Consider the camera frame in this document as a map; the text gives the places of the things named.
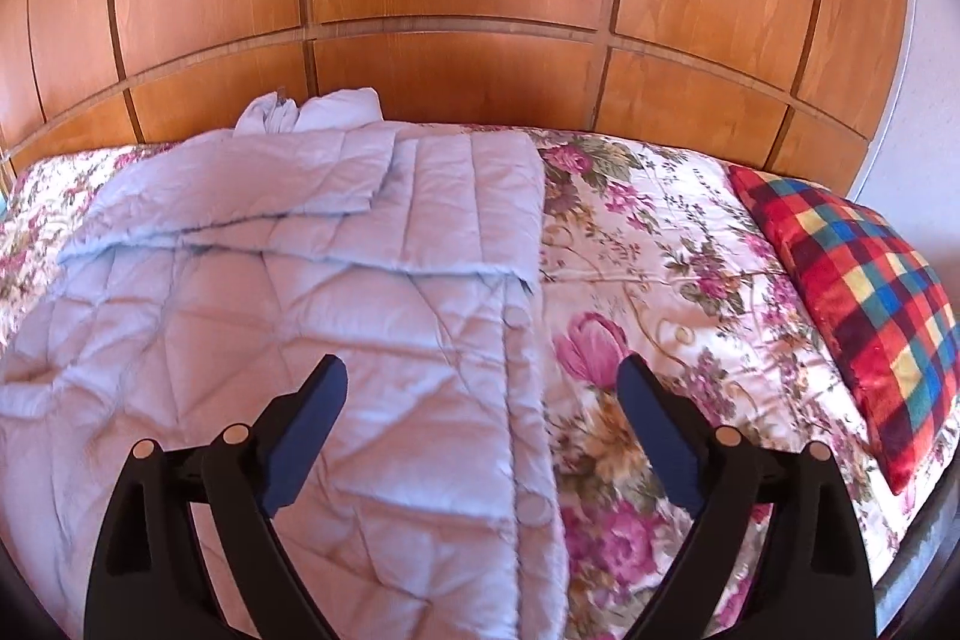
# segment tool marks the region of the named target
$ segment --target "metal pin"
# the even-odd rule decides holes
[[[714,437],[717,438],[717,442],[721,445],[726,445],[728,448],[736,448],[740,444],[741,439],[743,439],[743,434],[738,432],[737,429],[734,429],[733,426],[721,426],[714,432]]]
[[[829,447],[824,445],[823,442],[811,442],[810,456],[816,458],[817,461],[830,461],[830,456],[832,456],[832,454],[830,453]]]
[[[133,446],[133,458],[147,458],[154,451],[152,439],[141,439]]]
[[[235,423],[224,432],[224,442],[226,442],[227,445],[239,445],[241,442],[246,441],[249,436],[250,427],[243,423]]]

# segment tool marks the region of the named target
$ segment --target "mattress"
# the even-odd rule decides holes
[[[529,133],[546,172],[539,341],[570,561],[565,636],[622,636],[691,525],[667,503],[611,395],[631,351],[714,424],[787,450],[827,442],[880,581],[952,459],[956,408],[907,490],[892,495],[823,340],[721,162],[602,135]],[[56,253],[99,187],[162,149],[85,152],[27,172],[0,227],[0,345],[56,276]],[[714,632],[736,619],[768,515],[755,509]]]

